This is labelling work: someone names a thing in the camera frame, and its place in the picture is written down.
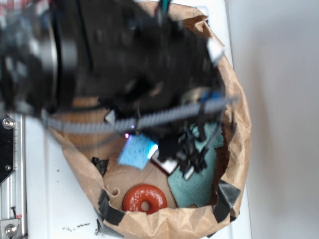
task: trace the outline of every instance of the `orange ring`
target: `orange ring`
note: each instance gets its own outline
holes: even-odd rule
[[[150,205],[150,209],[144,211],[141,208],[143,202]],[[140,184],[131,188],[123,200],[123,210],[132,212],[146,212],[152,214],[159,209],[167,207],[167,200],[164,192],[152,185]]]

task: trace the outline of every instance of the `bolt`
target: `bolt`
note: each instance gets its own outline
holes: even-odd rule
[[[6,119],[2,122],[2,125],[3,125],[3,127],[4,127],[5,129],[10,130],[10,129],[13,129],[13,128],[14,128],[15,123],[14,123],[13,119],[11,119],[11,118],[6,118]]]
[[[11,167],[11,165],[7,165],[7,166],[5,167],[5,169],[6,169],[6,171],[10,171],[10,170],[12,169],[12,167]]]
[[[5,233],[9,236],[12,237],[16,234],[17,227],[13,224],[9,224],[8,226],[5,227]]]

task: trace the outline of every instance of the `black tape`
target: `black tape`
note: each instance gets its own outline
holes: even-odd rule
[[[98,169],[98,171],[100,172],[100,174],[103,177],[107,171],[109,161],[108,160],[100,160],[96,157],[92,157],[91,162],[95,165],[95,167]]]
[[[218,202],[213,210],[219,223],[227,218],[240,193],[241,191],[238,188],[220,180],[217,188]]]
[[[109,223],[118,226],[124,217],[125,212],[112,208],[109,203],[109,197],[103,190],[99,201],[99,210],[101,216]]]
[[[215,233],[208,235],[208,238],[211,238],[213,235],[215,235]]]
[[[237,217],[234,217],[234,216],[230,216],[230,222],[233,222],[237,219]]]

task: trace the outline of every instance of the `blue cloth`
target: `blue cloth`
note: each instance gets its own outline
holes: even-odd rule
[[[158,146],[144,135],[131,135],[118,159],[118,164],[143,170]]]
[[[207,140],[202,143],[195,143],[199,152],[201,152],[201,150],[207,145],[207,142],[216,126],[216,124],[206,124],[204,126]],[[188,207],[191,204],[196,204],[198,207],[202,207],[209,202],[212,195],[212,185],[214,180],[216,160],[215,149],[220,148],[223,145],[224,138],[222,136],[222,130],[220,129],[214,143],[205,156],[207,168],[205,168],[201,173],[194,173],[188,181],[183,178],[183,173],[178,169],[169,176],[168,184],[179,207]]]

